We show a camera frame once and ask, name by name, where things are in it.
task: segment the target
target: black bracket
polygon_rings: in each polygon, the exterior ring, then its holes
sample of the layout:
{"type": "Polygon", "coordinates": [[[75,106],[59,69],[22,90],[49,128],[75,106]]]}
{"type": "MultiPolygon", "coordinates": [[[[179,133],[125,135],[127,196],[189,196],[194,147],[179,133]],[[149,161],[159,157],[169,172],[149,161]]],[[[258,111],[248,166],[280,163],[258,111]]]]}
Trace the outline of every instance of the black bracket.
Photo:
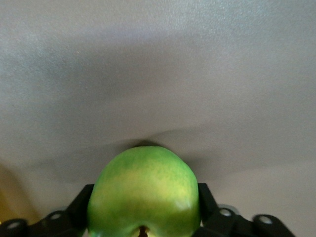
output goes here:
{"type": "MultiPolygon", "coordinates": [[[[0,237],[81,237],[87,227],[86,209],[93,184],[86,185],[64,211],[55,211],[28,226],[24,219],[0,225],[0,237]]],[[[192,237],[295,237],[276,217],[256,215],[253,222],[217,205],[207,184],[198,184],[202,226],[192,237]]]]}

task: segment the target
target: apple stem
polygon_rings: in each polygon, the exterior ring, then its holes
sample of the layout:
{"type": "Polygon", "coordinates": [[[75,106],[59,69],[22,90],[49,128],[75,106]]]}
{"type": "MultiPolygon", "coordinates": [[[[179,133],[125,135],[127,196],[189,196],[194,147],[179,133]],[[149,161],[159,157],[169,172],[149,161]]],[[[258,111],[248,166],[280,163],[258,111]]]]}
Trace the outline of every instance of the apple stem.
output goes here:
{"type": "Polygon", "coordinates": [[[139,227],[139,236],[138,237],[148,237],[148,235],[146,234],[146,226],[141,226],[139,227]]]}

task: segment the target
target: apple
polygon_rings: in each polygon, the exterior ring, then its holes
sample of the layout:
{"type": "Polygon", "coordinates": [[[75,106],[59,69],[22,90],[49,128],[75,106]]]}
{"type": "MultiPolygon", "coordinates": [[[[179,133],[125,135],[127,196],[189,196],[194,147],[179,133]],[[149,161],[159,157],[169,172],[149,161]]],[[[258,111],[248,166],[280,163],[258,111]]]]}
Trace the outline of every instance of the apple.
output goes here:
{"type": "Polygon", "coordinates": [[[92,237],[190,237],[200,226],[197,179],[166,148],[128,149],[97,179],[87,221],[92,237]]]}

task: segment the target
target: gray surface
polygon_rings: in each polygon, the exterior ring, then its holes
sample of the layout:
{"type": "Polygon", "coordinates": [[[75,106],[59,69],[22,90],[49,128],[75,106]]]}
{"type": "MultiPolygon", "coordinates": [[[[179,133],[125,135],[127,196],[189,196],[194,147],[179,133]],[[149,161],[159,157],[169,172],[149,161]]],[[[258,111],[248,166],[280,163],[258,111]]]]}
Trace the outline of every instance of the gray surface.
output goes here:
{"type": "Polygon", "coordinates": [[[35,221],[68,205],[150,140],[220,203],[314,236],[315,12],[313,0],[1,0],[7,212],[35,221]]]}

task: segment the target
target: apple skin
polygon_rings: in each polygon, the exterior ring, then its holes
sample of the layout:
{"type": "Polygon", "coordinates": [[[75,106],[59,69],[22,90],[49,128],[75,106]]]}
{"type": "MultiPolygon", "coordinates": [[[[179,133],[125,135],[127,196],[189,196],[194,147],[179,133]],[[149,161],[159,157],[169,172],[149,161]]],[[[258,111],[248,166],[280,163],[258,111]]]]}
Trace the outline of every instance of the apple skin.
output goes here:
{"type": "Polygon", "coordinates": [[[103,169],[87,208],[92,237],[190,237],[200,226],[198,182],[173,152],[128,149],[103,169]]]}

